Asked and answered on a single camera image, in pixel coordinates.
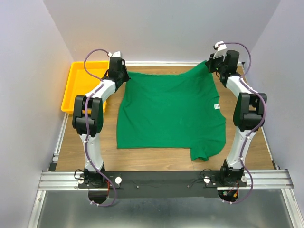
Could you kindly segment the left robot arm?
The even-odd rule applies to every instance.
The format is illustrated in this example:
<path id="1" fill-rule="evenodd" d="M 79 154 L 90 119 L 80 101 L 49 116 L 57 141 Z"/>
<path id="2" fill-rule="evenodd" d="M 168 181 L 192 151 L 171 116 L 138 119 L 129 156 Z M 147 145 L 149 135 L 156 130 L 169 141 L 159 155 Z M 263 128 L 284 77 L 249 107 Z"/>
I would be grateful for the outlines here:
<path id="1" fill-rule="evenodd" d="M 86 95 L 75 97 L 72 126 L 76 129 L 85 152 L 86 163 L 83 177 L 80 178 L 84 184 L 96 188 L 107 184 L 111 187 L 118 186 L 115 178 L 106 176 L 99 133 L 104 124 L 103 103 L 129 79 L 125 60 L 122 57 L 110 57 L 109 69 L 100 83 Z"/>

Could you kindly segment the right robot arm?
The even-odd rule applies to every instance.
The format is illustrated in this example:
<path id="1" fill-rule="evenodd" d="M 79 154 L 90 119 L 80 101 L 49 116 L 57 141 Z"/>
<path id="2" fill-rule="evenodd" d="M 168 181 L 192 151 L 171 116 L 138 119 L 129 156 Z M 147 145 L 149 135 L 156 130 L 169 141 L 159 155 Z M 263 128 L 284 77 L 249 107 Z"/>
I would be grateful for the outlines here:
<path id="1" fill-rule="evenodd" d="M 211 73 L 218 73 L 220 82 L 237 98 L 233 114 L 236 127 L 231 151 L 219 171 L 213 176 L 221 186 L 233 186 L 244 180 L 245 158 L 250 143 L 258 129 L 265 122 L 266 100 L 264 93 L 258 93 L 237 73 L 239 52 L 217 48 L 211 54 L 206 66 Z"/>

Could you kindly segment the yellow plastic tray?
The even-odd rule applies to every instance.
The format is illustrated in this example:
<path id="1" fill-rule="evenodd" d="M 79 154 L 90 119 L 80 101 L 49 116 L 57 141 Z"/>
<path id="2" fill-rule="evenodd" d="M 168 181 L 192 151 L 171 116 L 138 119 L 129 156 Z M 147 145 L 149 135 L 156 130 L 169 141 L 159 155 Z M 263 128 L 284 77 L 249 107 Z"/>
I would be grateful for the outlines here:
<path id="1" fill-rule="evenodd" d="M 87 70 L 101 78 L 109 68 L 109 61 L 87 61 Z M 61 104 L 61 111 L 72 114 L 74 110 L 74 100 L 77 95 L 86 95 L 98 86 L 100 80 L 89 75 L 84 70 L 83 61 L 76 61 L 71 64 L 67 78 L 66 88 Z"/>

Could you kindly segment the green t shirt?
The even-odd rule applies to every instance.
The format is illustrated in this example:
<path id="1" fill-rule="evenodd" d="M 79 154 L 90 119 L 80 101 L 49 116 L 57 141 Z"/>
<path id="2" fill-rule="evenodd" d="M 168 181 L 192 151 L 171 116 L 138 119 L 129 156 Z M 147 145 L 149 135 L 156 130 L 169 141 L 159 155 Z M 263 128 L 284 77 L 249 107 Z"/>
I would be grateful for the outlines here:
<path id="1" fill-rule="evenodd" d="M 208 160 L 226 144 L 226 119 L 205 62 L 178 75 L 129 73 L 117 119 L 118 149 L 187 148 Z"/>

